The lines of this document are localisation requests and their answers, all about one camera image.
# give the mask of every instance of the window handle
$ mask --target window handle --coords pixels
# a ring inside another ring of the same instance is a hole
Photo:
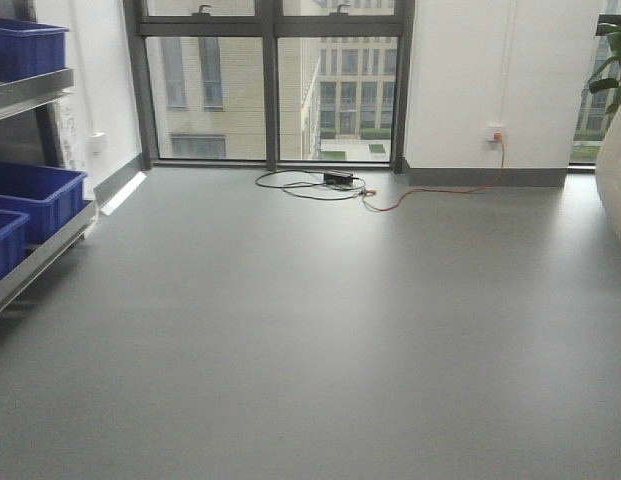
[[[199,11],[197,13],[193,13],[192,16],[204,16],[204,17],[209,17],[210,16],[210,12],[204,12],[203,10],[206,8],[212,8],[212,5],[208,5],[208,4],[203,4],[203,5],[199,5]]]
[[[348,15],[348,12],[342,12],[341,11],[342,8],[346,8],[346,7],[350,8],[350,4],[349,3],[340,3],[337,6],[337,11],[336,12],[332,12],[330,15],[331,16],[332,15],[334,15],[334,16]]]

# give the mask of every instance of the white planter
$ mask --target white planter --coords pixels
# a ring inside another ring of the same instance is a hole
[[[599,196],[621,239],[621,106],[599,151],[596,172]]]

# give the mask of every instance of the lawn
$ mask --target lawn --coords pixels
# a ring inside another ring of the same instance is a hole
[[[380,143],[371,143],[368,145],[370,153],[386,153],[385,147]]]
[[[346,152],[341,152],[341,151],[321,151],[321,160],[331,160],[331,161],[339,161],[339,162],[345,162],[347,160],[346,158]]]
[[[575,145],[572,147],[571,162],[595,163],[601,147],[596,145]]]

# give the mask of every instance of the glass pane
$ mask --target glass pane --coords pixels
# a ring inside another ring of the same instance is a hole
[[[266,157],[261,39],[147,39],[161,158]]]
[[[283,14],[324,16],[341,12],[348,15],[394,15],[395,0],[283,0]]]
[[[283,161],[390,161],[397,41],[367,39],[279,41]]]
[[[621,0],[607,0],[605,11],[601,13],[621,14]],[[597,70],[605,60],[610,57],[610,46],[605,37],[595,37],[591,72]],[[618,64],[612,64],[601,74],[601,78],[619,78]],[[581,97],[581,109],[577,120],[577,128],[574,136],[572,163],[594,165],[601,148],[601,142],[608,131],[612,115],[606,115],[608,105],[612,103],[614,90],[606,90],[592,95],[587,85],[584,87]]]
[[[149,15],[161,17],[185,16],[199,12],[200,5],[211,5],[203,12],[215,16],[254,16],[254,0],[211,1],[201,0],[146,0]]]

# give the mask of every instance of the orange cable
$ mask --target orange cable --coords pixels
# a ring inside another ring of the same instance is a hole
[[[399,205],[401,205],[401,202],[403,202],[403,200],[407,196],[412,195],[413,193],[417,193],[417,192],[468,194],[468,193],[475,193],[480,190],[485,190],[490,187],[494,187],[496,183],[499,180],[501,180],[501,177],[503,176],[503,166],[504,166],[505,158],[506,158],[506,147],[503,143],[503,138],[499,138],[497,139],[497,141],[499,145],[501,145],[501,166],[499,167],[499,172],[497,173],[496,177],[490,183],[487,183],[485,185],[480,185],[478,187],[472,187],[467,190],[445,190],[445,189],[438,189],[438,188],[417,187],[417,188],[413,188],[412,190],[408,190],[406,193],[404,193],[403,195],[399,197],[399,200],[397,201],[397,203],[395,203],[394,205],[391,205],[390,207],[386,207],[386,208],[375,207],[374,205],[371,205],[370,202],[366,201],[367,197],[372,196],[376,193],[375,191],[366,190],[363,192],[363,196],[362,196],[363,204],[367,208],[369,208],[370,210],[374,210],[375,212],[389,212],[391,210],[394,210],[395,208],[398,208]]]

